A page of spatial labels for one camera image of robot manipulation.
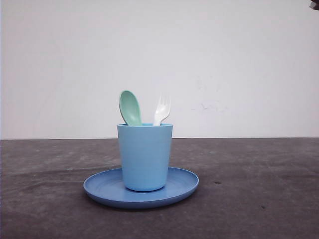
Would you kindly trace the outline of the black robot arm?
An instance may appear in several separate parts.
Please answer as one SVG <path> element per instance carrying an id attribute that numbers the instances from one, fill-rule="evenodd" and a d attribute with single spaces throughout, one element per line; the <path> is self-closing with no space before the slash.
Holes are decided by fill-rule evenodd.
<path id="1" fill-rule="evenodd" d="M 319 10 L 319 0 L 311 0 L 310 8 L 313 10 Z"/>

